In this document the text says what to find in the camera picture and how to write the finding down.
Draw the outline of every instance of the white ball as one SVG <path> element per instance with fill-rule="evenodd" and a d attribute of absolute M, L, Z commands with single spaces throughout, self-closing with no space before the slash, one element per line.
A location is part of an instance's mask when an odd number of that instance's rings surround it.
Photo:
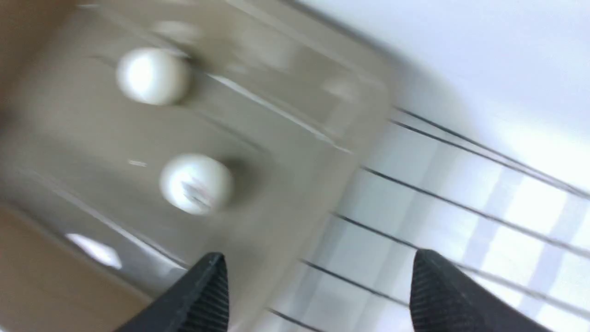
<path fill-rule="evenodd" d="M 164 49 L 138 48 L 119 61 L 117 82 L 123 93 L 137 102 L 169 105 L 186 94 L 191 67 Z"/>
<path fill-rule="evenodd" d="M 170 204 L 190 214 L 223 208 L 233 192 L 230 170 L 206 155 L 181 155 L 166 165 L 160 189 Z"/>

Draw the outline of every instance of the wire rack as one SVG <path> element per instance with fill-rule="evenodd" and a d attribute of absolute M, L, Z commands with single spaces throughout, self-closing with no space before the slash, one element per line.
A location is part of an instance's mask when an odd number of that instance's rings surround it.
<path fill-rule="evenodd" d="M 384 305 L 380 306 L 381 309 L 375 309 L 371 301 L 377 298 L 406 308 L 402 320 L 409 319 L 409 284 L 405 288 L 388 288 L 383 287 L 383 280 L 395 275 L 396 268 L 398 274 L 411 273 L 407 271 L 407 265 L 404 269 L 403 262 L 400 263 L 400 259 L 396 258 L 403 255 L 402 251 L 409 252 L 406 256 L 411 256 L 413 250 L 430 248 L 441 252 L 488 290 L 541 324 L 554 330 L 590 331 L 590 300 L 586 302 L 583 299 L 583 294 L 590 294 L 590 284 L 581 285 L 579 282 L 583 280 L 585 272 L 590 272 L 586 270 L 590 268 L 590 238 L 584 239 L 586 230 L 590 230 L 590 217 L 587 217 L 589 194 L 408 110 L 396 108 L 395 111 L 398 112 L 394 116 L 395 120 L 391 120 L 388 132 L 373 157 L 360 168 L 357 179 L 349 185 L 319 248 L 301 260 L 300 277 L 295 278 L 289 289 L 285 289 L 268 309 L 269 314 L 274 316 L 268 320 L 274 320 L 274 325 L 267 324 L 266 330 L 385 331 L 395 327 L 395 323 L 383 324 L 382 321 L 387 320 L 388 315 L 383 309 Z M 421 173 L 421 177 L 414 177 L 413 173 L 420 172 L 414 172 L 412 165 L 410 168 L 399 166 L 413 162 L 415 168 L 424 164 L 426 171 L 423 173 L 426 175 Z M 458 175 L 453 170 L 467 170 L 468 179 L 454 185 Z M 370 189 L 363 185 L 367 183 L 368 177 L 373 182 L 381 182 L 377 188 L 395 186 L 402 193 L 397 196 L 383 190 L 368 193 Z M 397 204 L 408 196 L 411 196 L 407 199 L 410 202 L 408 210 L 412 210 L 412 206 L 414 210 L 420 210 L 414 204 L 417 200 L 427 201 L 427 206 L 436 204 L 447 210 L 460 211 L 462 215 L 468 216 L 465 220 L 475 220 L 473 226 L 465 227 L 467 222 L 462 218 L 452 219 L 457 215 L 453 214 L 449 217 L 451 221 L 443 218 L 437 224 L 439 228 L 433 231 L 447 238 L 445 245 L 432 241 L 436 237 L 421 238 L 423 230 L 436 228 L 436 225 L 424 221 L 423 211 L 418 211 L 418 217 L 416 213 L 414 216 L 405 213 L 393 216 L 391 220 L 381 213 L 387 211 L 383 206 L 388 200 Z M 375 200 L 383 201 L 385 205 L 376 204 Z M 384 222 L 374 222 L 374 216 L 377 215 L 377 219 L 383 219 Z M 402 226 L 390 228 L 390 222 Z M 418 230 L 412 235 L 412 232 L 407 231 L 408 224 L 422 226 L 416 226 Z M 345 236 L 342 227 L 351 227 L 349 232 L 365 234 L 342 243 L 342 237 Z M 465 228 L 469 228 L 467 236 L 446 236 L 457 232 L 463 234 Z M 374 240 L 367 240 L 369 235 L 374 236 L 371 237 Z M 457 242 L 461 242 L 455 241 L 459 238 L 466 243 L 462 250 L 445 252 L 446 248 L 454 248 Z M 383 246 L 387 248 L 386 255 L 377 249 L 367 249 L 368 254 L 360 258 L 351 254 L 356 250 L 364 250 L 359 248 L 370 247 L 371 242 L 382 240 L 395 245 Z M 494 248 L 501 248 L 501 253 Z M 344 253 L 338 254 L 339 250 L 344 250 Z M 386 258 L 380 260 L 377 258 L 379 255 Z M 376 266 L 374 270 L 377 273 L 367 267 L 370 261 L 375 261 L 373 266 Z M 515 273 L 510 271 L 511 266 L 515 266 Z M 384 270 L 393 271 L 394 274 L 384 273 Z M 360 292 L 355 293 L 358 294 L 356 297 L 350 295 L 339 299 L 337 294 L 322 289 L 322 278 L 329 278 L 332 283 L 339 282 Z M 396 285 L 407 281 L 407 278 L 394 279 Z M 370 299 L 367 300 L 362 293 L 369 294 Z M 329 297 L 327 294 L 332 296 L 331 301 L 325 300 Z M 341 313 L 330 311 L 330 307 L 339 307 L 339 301 L 345 303 L 340 306 Z M 354 308 L 352 310 L 347 309 L 346 302 L 354 301 L 359 304 L 351 305 Z"/>

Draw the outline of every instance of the white surface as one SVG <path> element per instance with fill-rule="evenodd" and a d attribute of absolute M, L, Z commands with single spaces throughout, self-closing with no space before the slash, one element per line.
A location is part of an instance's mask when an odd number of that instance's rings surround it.
<path fill-rule="evenodd" d="M 138 48 L 125 54 L 117 67 L 123 93 L 140 103 L 169 105 L 184 96 L 191 68 L 182 58 L 160 48 Z"/>
<path fill-rule="evenodd" d="M 398 106 L 590 190 L 588 2 L 300 1 L 393 53 Z"/>
<path fill-rule="evenodd" d="M 453 141 L 407 116 L 398 119 Z M 359 170 L 337 213 L 398 242 L 334 217 L 317 251 L 306 259 L 407 303 L 415 255 L 414 248 L 403 244 L 408 242 L 502 279 L 498 283 L 467 273 L 515 310 L 555 331 L 590 331 L 590 287 L 584 282 L 590 259 L 482 216 L 584 248 L 588 241 L 576 234 L 589 232 L 589 200 L 494 161 L 503 162 L 501 157 L 489 160 L 394 124 L 374 151 L 365 165 L 397 182 Z M 413 331 L 407 306 L 303 264 L 287 277 L 293 282 L 270 307 L 304 324 L 325 332 Z M 292 323 L 276 323 L 259 331 L 293 331 Z"/>
<path fill-rule="evenodd" d="M 181 155 L 166 165 L 160 188 L 170 204 L 190 214 L 222 209 L 233 192 L 233 179 L 222 163 L 205 155 Z"/>

